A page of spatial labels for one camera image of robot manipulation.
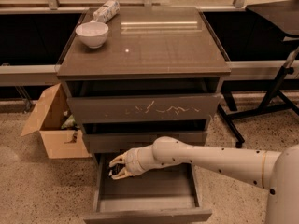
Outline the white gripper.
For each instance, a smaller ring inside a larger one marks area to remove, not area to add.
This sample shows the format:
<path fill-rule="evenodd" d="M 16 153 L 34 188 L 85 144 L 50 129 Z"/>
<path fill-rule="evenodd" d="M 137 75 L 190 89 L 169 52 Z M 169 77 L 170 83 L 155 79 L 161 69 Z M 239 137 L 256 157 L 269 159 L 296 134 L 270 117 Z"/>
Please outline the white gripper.
<path fill-rule="evenodd" d="M 109 167 L 112 168 L 116 165 L 124 165 L 119 171 L 112 170 L 110 172 L 110 177 L 113 180 L 120 180 L 130 176 L 138 176 L 145 173 L 145 169 L 141 165 L 142 161 L 142 150 L 140 148 L 132 148 L 127 152 L 124 152 L 117 157 L 115 157 L 110 163 Z"/>

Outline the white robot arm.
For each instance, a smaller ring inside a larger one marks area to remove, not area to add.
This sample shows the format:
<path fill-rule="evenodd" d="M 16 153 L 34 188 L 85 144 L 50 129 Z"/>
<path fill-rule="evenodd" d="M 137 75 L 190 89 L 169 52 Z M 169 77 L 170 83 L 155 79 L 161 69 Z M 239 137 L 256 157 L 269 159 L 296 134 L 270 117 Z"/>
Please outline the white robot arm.
<path fill-rule="evenodd" d="M 282 152 L 188 145 L 163 136 L 146 147 L 131 148 L 110 163 L 122 168 L 114 180 L 143 175 L 182 163 L 268 190 L 265 224 L 299 224 L 299 146 Z"/>

